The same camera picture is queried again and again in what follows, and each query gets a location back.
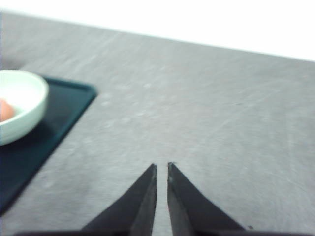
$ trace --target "bowl rim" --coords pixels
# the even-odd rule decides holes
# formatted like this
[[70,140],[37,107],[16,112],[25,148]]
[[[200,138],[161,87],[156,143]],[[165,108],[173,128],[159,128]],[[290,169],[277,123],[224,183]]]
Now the bowl rim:
[[5,125],[8,123],[11,123],[11,122],[13,122],[17,119],[20,119],[21,117],[24,117],[27,114],[29,114],[31,111],[33,111],[35,108],[37,108],[43,101],[46,100],[46,98],[48,96],[48,92],[49,92],[48,83],[46,82],[46,80],[43,77],[41,77],[37,74],[31,73],[29,71],[24,71],[24,70],[0,70],[0,75],[3,73],[22,74],[22,75],[31,76],[31,77],[37,79],[41,83],[41,86],[42,86],[44,93],[41,96],[41,98],[38,100],[38,102],[36,102],[30,109],[28,109],[27,111],[23,111],[20,114],[18,114],[17,116],[14,116],[10,119],[0,121],[0,125]]

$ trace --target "table surface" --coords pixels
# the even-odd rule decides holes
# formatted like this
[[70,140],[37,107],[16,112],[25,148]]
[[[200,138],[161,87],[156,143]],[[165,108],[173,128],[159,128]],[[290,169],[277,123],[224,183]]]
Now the table surface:
[[2,13],[1,68],[98,97],[2,217],[1,231],[80,229],[167,162],[244,227],[315,234],[315,63]]

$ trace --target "gray table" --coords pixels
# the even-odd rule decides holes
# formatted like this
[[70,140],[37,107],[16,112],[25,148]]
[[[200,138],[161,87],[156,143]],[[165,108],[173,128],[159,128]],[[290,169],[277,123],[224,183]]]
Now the gray table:
[[153,235],[170,236],[168,161],[245,227],[315,234],[315,63],[7,13],[1,57],[99,92],[3,235],[79,229],[154,162]]

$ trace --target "tray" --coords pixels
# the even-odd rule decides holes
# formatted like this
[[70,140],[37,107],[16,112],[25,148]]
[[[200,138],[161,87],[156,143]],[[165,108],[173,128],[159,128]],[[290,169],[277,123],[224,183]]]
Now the tray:
[[43,120],[26,136],[0,147],[1,215],[96,97],[92,86],[44,78],[49,101]]

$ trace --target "scratch on table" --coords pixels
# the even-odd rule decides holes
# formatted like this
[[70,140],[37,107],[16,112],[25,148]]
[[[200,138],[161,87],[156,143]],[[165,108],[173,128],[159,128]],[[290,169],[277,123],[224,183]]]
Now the scratch on table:
[[268,81],[268,82],[262,83],[262,84],[260,84],[260,85],[248,86],[248,87],[244,88],[243,90],[239,91],[238,94],[244,93],[244,92],[247,91],[247,90],[251,90],[251,89],[255,89],[255,88],[261,88],[261,87],[266,86],[266,85],[270,85],[270,84],[273,84],[273,83],[277,83],[277,82],[279,82],[279,81],[284,81],[284,79],[276,79],[276,80],[272,80],[272,81]]
[[261,99],[258,99],[256,101],[254,101],[252,104],[250,104],[248,107],[245,107],[244,109],[242,109],[241,111],[235,113],[234,115],[232,115],[231,117],[227,118],[226,120],[224,120],[219,126],[217,126],[210,134],[206,135],[205,138],[203,138],[200,142],[198,142],[193,148],[190,149],[189,155],[191,153],[193,153],[195,150],[197,150],[198,148],[200,148],[208,138],[212,137],[215,133],[217,133],[218,131],[220,131],[223,127],[225,127],[227,124],[231,123],[232,121],[234,121],[235,119],[237,119],[241,114],[243,114],[244,112],[248,111],[249,109],[257,106],[259,103],[263,102],[264,100],[266,100],[268,97],[276,94],[280,92],[280,90],[277,90],[273,93],[269,93],[267,96],[264,96]]
[[296,173],[296,171],[294,170],[292,166],[292,158],[293,158],[292,135],[289,133],[287,113],[285,114],[285,130],[286,130],[287,155],[289,157],[290,170]]
[[117,32],[116,34],[114,34],[112,37],[108,38],[105,41],[102,41],[102,46],[105,46],[107,44],[110,44],[111,42],[113,42],[119,35],[121,35],[122,32]]
[[277,177],[279,179],[283,179],[283,180],[285,180],[285,181],[287,181],[289,183],[292,183],[293,185],[297,186],[298,188],[300,188],[304,192],[308,192],[305,188],[303,188],[303,186],[300,183],[294,182],[294,181],[292,181],[292,180],[290,180],[288,178],[284,178],[284,177],[282,177],[282,176],[280,176],[278,174],[272,173],[272,172],[265,172],[265,174],[271,175],[271,176],[275,176],[275,177]]

